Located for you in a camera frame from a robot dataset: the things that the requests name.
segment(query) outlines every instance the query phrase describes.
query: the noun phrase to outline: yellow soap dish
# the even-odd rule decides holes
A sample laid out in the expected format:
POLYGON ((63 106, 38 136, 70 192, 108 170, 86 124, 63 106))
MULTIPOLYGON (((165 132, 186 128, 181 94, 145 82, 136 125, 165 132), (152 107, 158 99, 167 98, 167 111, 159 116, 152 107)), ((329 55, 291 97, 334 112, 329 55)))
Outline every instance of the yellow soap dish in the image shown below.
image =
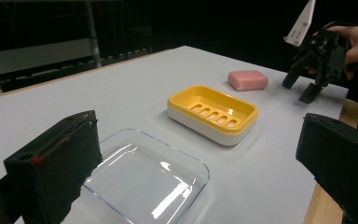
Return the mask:
POLYGON ((168 115, 215 142, 232 146, 252 130, 257 107, 204 85, 193 85, 168 100, 168 115))

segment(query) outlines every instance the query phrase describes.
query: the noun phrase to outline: pink soap bar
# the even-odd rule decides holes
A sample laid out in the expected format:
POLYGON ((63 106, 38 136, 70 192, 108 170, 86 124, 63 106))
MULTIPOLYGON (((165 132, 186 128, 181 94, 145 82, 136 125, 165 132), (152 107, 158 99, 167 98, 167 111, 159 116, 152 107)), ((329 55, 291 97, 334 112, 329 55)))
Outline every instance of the pink soap bar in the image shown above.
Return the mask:
POLYGON ((233 71, 228 74, 228 83, 237 91, 264 90, 269 79, 257 70, 233 71))

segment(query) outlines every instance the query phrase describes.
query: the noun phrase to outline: clear glass dish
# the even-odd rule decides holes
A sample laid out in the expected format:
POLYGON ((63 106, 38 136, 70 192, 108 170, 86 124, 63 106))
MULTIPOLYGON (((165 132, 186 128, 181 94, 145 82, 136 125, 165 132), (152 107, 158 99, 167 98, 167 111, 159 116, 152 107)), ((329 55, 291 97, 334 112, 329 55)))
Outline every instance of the clear glass dish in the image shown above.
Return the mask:
POLYGON ((209 181, 202 161, 139 130, 100 147, 103 162, 84 186, 128 223, 177 223, 209 181))

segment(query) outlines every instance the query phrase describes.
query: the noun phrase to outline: tabletop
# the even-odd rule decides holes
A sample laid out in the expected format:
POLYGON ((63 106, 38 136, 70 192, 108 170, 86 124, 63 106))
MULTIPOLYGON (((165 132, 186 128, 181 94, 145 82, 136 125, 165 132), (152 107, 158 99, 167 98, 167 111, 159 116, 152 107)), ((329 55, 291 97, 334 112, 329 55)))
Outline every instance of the tabletop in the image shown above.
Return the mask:
MULTIPOLYGON (((348 90, 328 85, 306 105, 298 98, 312 80, 300 77, 287 90, 282 87, 285 76, 281 71, 183 46, 3 93, 0 178, 6 174, 3 159, 59 120, 95 110, 100 140, 122 129, 139 129, 209 167, 210 180, 184 223, 302 223, 316 183, 296 160, 303 117, 316 113, 338 119, 348 90), (227 75, 239 70, 258 70, 268 77, 268 86, 260 91, 235 91, 227 75), (194 84, 258 107, 254 128, 237 145, 223 147, 168 116, 169 96, 194 84)), ((74 202, 64 222, 90 223, 88 218, 74 202)))

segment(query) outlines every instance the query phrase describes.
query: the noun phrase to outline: soap dish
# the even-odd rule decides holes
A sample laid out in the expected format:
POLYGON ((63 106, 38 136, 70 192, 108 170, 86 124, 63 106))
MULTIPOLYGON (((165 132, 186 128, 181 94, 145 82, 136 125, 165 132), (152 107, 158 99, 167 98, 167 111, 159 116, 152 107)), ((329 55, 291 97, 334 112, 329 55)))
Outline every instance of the soap dish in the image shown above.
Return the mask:
POLYGON ((168 115, 215 142, 232 146, 249 133, 257 106, 204 85, 193 85, 168 100, 168 115))
POLYGON ((200 160, 139 130, 100 144, 103 162, 85 188, 126 223, 177 223, 209 181, 200 160))

